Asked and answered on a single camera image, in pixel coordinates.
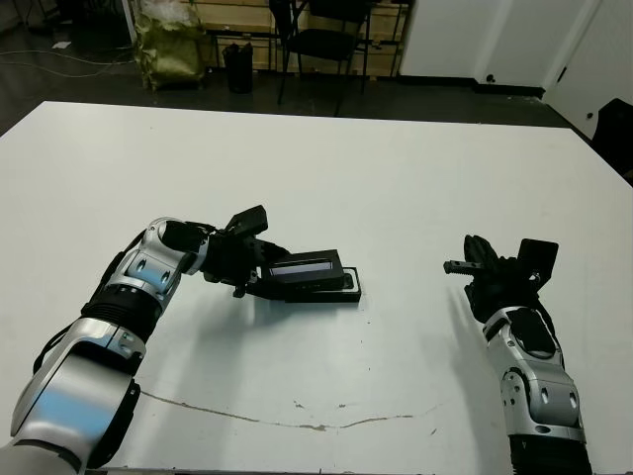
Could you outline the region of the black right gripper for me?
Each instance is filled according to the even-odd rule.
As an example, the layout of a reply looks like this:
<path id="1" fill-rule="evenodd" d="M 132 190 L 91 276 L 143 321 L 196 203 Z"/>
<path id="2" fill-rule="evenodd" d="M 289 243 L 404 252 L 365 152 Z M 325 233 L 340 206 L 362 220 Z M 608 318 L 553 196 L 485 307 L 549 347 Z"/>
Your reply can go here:
<path id="1" fill-rule="evenodd" d="M 464 287 L 471 312 L 478 322 L 487 322 L 502 308 L 530 307 L 538 296 L 541 277 L 526 271 L 516 258 L 499 257 L 483 237 L 466 235 L 464 254 L 467 261 L 447 260 L 446 274 L 470 276 Z"/>

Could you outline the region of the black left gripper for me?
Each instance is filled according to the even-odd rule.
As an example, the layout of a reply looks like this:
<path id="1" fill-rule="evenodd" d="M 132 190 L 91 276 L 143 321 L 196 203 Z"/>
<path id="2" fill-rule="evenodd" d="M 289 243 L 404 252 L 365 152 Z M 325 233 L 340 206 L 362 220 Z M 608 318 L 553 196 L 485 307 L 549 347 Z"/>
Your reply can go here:
<path id="1" fill-rule="evenodd" d="M 289 254 L 285 247 L 255 237 L 213 234 L 209 236 L 201 272 L 207 282 L 232 286 L 233 297 L 246 293 L 264 297 L 265 282 L 257 278 L 256 268 L 265 260 L 279 260 Z"/>

